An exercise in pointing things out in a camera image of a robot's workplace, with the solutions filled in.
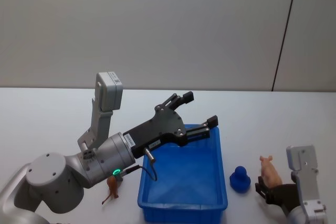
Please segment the white wall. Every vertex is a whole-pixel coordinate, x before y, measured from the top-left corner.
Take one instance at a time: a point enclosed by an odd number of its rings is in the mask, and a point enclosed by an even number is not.
[[[336,0],[294,0],[278,91],[336,91]]]
[[[290,0],[0,0],[0,86],[270,90]]]

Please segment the pink toy pig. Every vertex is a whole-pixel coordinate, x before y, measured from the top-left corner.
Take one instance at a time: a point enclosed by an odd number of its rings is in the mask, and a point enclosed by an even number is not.
[[[273,164],[271,163],[272,160],[272,156],[268,156],[268,158],[260,156],[261,176],[268,188],[282,185],[282,180],[277,173],[277,170],[275,170]]]

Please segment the green led light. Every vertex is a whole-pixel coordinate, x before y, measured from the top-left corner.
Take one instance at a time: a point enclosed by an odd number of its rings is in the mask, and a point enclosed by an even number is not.
[[[114,172],[112,173],[113,175],[117,175],[121,173],[121,169],[115,169]]]

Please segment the blue rubber duck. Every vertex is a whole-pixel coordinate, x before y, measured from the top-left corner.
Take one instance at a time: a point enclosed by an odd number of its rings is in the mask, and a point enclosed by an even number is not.
[[[235,172],[230,176],[230,185],[234,191],[240,194],[246,193],[251,184],[251,179],[247,176],[245,167],[237,166]]]

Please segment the label sticker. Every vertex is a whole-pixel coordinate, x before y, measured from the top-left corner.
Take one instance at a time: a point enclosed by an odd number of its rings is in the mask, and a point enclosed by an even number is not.
[[[152,149],[154,147],[156,147],[157,145],[161,144],[160,139],[155,141],[154,143],[151,143],[150,145],[148,145],[149,149]]]
[[[108,72],[108,73],[111,79],[115,82],[115,84],[121,84],[121,81],[119,80],[115,72]]]
[[[129,133],[126,134],[126,135],[124,135],[124,137],[125,137],[125,140],[126,140],[128,146],[130,148],[132,148],[133,146],[135,146],[135,142],[134,142],[133,138],[131,137],[131,135]]]

